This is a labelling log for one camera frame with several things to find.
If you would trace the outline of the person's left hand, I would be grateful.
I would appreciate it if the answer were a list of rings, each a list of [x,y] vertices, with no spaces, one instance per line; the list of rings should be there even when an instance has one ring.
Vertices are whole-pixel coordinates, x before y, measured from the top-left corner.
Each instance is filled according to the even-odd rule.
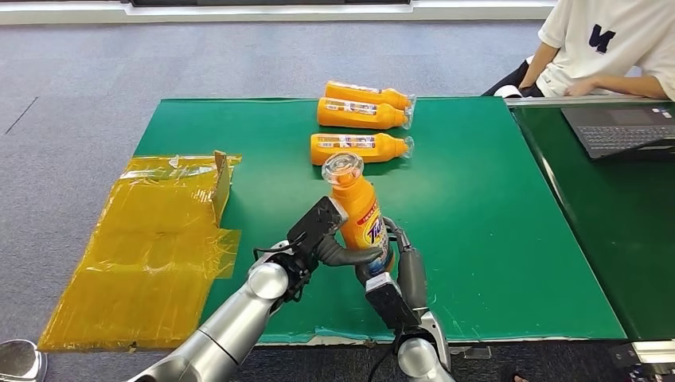
[[[581,80],[569,86],[564,91],[564,96],[587,96],[591,94],[598,87],[596,78],[589,78]]]

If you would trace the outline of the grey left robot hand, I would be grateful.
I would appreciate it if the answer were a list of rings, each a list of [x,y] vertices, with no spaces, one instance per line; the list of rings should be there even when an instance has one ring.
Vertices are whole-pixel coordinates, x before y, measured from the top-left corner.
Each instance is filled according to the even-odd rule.
[[[365,249],[344,248],[335,239],[334,235],[327,235],[318,244],[314,256],[326,266],[341,267],[369,264],[382,254],[383,251],[380,247]]]

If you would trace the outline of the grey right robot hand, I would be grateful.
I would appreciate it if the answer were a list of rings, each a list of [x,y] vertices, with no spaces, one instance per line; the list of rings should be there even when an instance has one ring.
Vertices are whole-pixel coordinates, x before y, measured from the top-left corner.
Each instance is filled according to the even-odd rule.
[[[403,302],[405,302],[414,315],[424,316],[428,312],[428,306],[427,276],[422,255],[397,223],[388,217],[384,217],[383,220],[388,232],[396,237],[399,252],[396,283],[400,292],[395,294],[392,287],[385,286],[386,282],[380,283],[373,291],[369,291],[366,282],[372,276],[366,265],[356,266],[357,279],[366,288],[366,299],[378,313],[386,310],[402,310]]]

